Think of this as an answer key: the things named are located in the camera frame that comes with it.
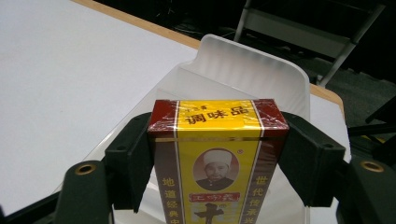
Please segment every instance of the wooden table edge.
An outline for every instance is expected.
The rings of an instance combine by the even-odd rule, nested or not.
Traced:
[[[130,24],[132,24],[134,26],[137,26],[137,27],[142,28],[144,30],[150,31],[150,32],[152,32],[152,33],[154,33],[156,35],[160,35],[160,36],[163,36],[165,38],[174,40],[174,41],[176,41],[176,42],[178,42],[180,44],[189,46],[189,47],[194,48],[194,49],[198,49],[199,48],[200,41],[197,40],[197,39],[194,39],[194,38],[191,38],[189,36],[180,34],[178,32],[169,30],[169,29],[167,29],[165,27],[161,27],[160,25],[157,25],[155,23],[142,20],[142,19],[137,18],[137,17],[135,17],[133,15],[130,15],[128,13],[119,11],[119,10],[113,8],[113,7],[108,7],[106,5],[103,5],[101,3],[95,2],[93,0],[72,0],[72,1],[74,1],[74,2],[76,2],[78,4],[81,4],[81,5],[85,6],[85,7],[89,7],[91,9],[93,9],[93,10],[102,12],[102,13],[104,13],[104,14],[106,14],[108,16],[111,16],[111,17],[113,17],[115,19],[118,19],[120,21],[128,22],[128,23],[130,23]],[[343,104],[343,101],[335,92],[326,90],[326,89],[324,89],[324,88],[322,88],[320,86],[316,86],[316,85],[313,85],[313,84],[310,84],[310,91],[311,91],[312,94],[314,94],[314,95],[316,95],[316,96],[318,96],[320,98],[326,99],[326,100],[328,100],[330,102],[333,102],[333,103],[337,104],[340,107],[341,112],[342,112],[342,114],[344,116],[344,104]]]

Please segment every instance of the white cap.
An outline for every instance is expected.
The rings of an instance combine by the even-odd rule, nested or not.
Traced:
[[[207,166],[210,162],[224,162],[229,167],[231,165],[231,152],[226,150],[210,150],[204,155],[204,165]]]

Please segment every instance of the dark background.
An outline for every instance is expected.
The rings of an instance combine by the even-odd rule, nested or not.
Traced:
[[[236,29],[244,0],[97,0],[136,17],[169,29],[177,27],[187,35],[201,39],[205,34],[224,35],[224,27]],[[393,2],[375,21],[359,45],[346,59],[343,68],[364,72],[379,79],[396,83],[393,64],[396,62],[396,10]],[[378,1],[373,0],[256,0],[252,7],[297,21],[333,34],[352,37]],[[271,37],[260,35],[271,41]],[[306,49],[288,43],[291,49],[305,51],[310,56],[332,61]]]

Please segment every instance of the printed face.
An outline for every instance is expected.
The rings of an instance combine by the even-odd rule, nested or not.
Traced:
[[[217,181],[224,178],[227,175],[228,170],[228,165],[220,161],[210,162],[205,167],[207,178],[211,181]]]

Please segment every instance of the printed character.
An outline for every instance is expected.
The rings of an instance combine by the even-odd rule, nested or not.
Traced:
[[[206,211],[195,213],[198,217],[205,218],[205,224],[212,224],[213,217],[224,214],[224,211],[222,209],[218,209],[218,206],[213,203],[207,203],[205,206]]]
[[[208,150],[204,155],[205,179],[196,181],[207,190],[221,190],[229,187],[233,180],[227,177],[231,170],[231,152],[223,149]]]

